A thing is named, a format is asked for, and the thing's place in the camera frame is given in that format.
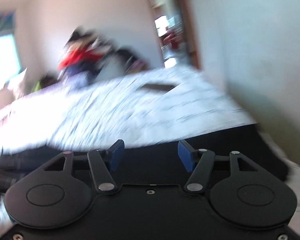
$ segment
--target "pile of clothes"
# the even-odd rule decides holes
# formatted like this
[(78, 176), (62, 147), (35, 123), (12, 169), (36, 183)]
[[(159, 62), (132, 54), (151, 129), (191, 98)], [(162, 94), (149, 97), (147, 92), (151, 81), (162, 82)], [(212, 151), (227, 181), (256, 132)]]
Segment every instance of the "pile of clothes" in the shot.
[(116, 49), (114, 44), (92, 31), (77, 28), (64, 47), (58, 65), (59, 80), (85, 72), (93, 82), (107, 80), (147, 69), (147, 63), (130, 49)]

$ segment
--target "bed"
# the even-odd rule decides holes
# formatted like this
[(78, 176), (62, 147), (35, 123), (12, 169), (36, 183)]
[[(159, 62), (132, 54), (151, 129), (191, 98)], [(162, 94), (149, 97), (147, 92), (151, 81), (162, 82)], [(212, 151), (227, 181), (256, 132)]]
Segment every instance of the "bed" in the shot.
[[(255, 121), (229, 96), (185, 65), (132, 74), (81, 89), (71, 86), (29, 95), (0, 111), (0, 156), (44, 145), (60, 151), (108, 148), (123, 139), (136, 148), (248, 127)], [(169, 92), (139, 89), (174, 84)], [(289, 167), (286, 183), (298, 197), (290, 226), (300, 235), (300, 166), (267, 134), (272, 152)]]

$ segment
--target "white wall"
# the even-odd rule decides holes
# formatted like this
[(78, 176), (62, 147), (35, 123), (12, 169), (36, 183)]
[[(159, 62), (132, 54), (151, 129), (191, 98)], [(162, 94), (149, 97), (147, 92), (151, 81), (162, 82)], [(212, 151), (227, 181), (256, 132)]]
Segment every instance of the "white wall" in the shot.
[(191, 0), (212, 81), (300, 163), (300, 0)]
[(162, 67), (148, 0), (31, 0), (20, 8), (37, 62), (55, 71), (64, 45), (74, 29), (82, 25), (114, 39), (118, 46), (131, 46), (149, 61)]

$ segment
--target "blue curtain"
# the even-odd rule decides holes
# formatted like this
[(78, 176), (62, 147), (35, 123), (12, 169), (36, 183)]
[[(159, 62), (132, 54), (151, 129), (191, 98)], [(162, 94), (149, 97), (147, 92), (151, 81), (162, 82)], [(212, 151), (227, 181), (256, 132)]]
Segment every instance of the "blue curtain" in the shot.
[(14, 28), (13, 13), (0, 14), (0, 33)]

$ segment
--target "black cloth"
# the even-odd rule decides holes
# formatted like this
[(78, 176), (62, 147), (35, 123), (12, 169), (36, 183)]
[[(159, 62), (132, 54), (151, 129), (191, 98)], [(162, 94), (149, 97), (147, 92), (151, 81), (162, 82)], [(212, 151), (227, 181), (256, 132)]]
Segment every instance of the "black cloth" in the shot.
[[(255, 125), (246, 125), (212, 132), (186, 140), (194, 149), (209, 149), (216, 155), (229, 156), (239, 151), (284, 181), (287, 165), (269, 149)], [(112, 173), (119, 184), (179, 184), (184, 185), (190, 173), (178, 157), (178, 141), (141, 148), (125, 149), (118, 169)], [(3, 155), (0, 171), (29, 173), (60, 153), (60, 150), (43, 146), (15, 155)], [(74, 155), (85, 155), (75, 152)]]

